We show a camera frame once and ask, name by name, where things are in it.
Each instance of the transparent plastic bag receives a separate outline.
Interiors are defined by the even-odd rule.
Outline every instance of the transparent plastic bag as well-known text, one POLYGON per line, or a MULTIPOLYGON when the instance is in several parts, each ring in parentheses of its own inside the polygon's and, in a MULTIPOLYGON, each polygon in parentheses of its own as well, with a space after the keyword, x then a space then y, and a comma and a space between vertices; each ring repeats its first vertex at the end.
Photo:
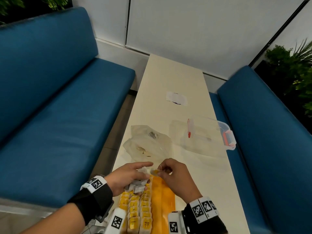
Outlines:
POLYGON ((159 164, 172 157, 172 141, 169 136, 146 125, 131 126, 131 136, 123 147, 133 160, 159 164))

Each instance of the floor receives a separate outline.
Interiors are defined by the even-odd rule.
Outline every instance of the floor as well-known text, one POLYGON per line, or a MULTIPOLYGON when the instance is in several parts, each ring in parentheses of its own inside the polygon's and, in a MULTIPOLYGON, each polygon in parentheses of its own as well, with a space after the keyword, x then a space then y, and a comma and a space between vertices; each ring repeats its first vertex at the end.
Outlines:
MULTIPOLYGON (((123 138, 124 131, 126 129, 131 114, 134 101, 135 96, 131 96, 128 94, 108 135, 102 152, 92 171, 92 175, 107 175, 111 172, 120 143, 123 138)), ((0 233, 17 234, 22 232, 26 228, 34 225, 40 220, 40 217, 0 212, 0 233)), ((94 226, 94 223, 95 221, 91 221, 90 224, 85 227, 83 233, 94 234, 97 233, 99 230, 103 229, 101 227, 94 226)))

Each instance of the clear plastic box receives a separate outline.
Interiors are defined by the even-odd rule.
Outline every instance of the clear plastic box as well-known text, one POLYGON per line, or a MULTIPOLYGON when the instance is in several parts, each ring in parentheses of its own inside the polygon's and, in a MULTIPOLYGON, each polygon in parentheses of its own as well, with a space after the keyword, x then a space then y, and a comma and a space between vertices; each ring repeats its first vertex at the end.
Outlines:
POLYGON ((230 127, 223 122, 194 115, 187 122, 172 121, 169 136, 182 148, 211 157, 225 157, 236 148, 230 127))

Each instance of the blue cushion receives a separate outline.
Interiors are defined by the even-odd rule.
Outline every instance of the blue cushion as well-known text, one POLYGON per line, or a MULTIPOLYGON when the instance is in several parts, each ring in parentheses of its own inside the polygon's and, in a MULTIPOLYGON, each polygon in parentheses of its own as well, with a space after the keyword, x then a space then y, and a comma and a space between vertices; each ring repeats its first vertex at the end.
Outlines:
POLYGON ((311 233, 311 134, 248 66, 218 95, 273 230, 311 233))
POLYGON ((64 205, 88 180, 134 77, 132 69, 92 61, 2 148, 0 197, 64 205))
MULTIPOLYGON (((218 95, 214 93, 209 93, 209 95, 213 103, 213 109, 216 113, 217 120, 229 124, 218 95)), ((263 218, 253 186, 251 185, 249 173, 241 158, 239 148, 236 147, 235 150, 227 150, 227 154, 250 233, 271 233, 270 228, 267 226, 265 219, 263 218)))
POLYGON ((97 54, 82 7, 0 28, 0 141, 97 54))

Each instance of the left hand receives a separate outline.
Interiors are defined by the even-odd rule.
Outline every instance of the left hand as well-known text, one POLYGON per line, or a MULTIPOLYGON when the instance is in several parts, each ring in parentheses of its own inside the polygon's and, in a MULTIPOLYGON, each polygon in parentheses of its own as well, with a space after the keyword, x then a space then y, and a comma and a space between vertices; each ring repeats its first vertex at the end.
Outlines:
POLYGON ((138 172, 137 169, 151 166, 153 166, 152 162, 127 163, 107 175, 105 180, 113 192, 113 197, 120 195, 125 186, 129 185, 133 180, 149 179, 149 174, 138 172))

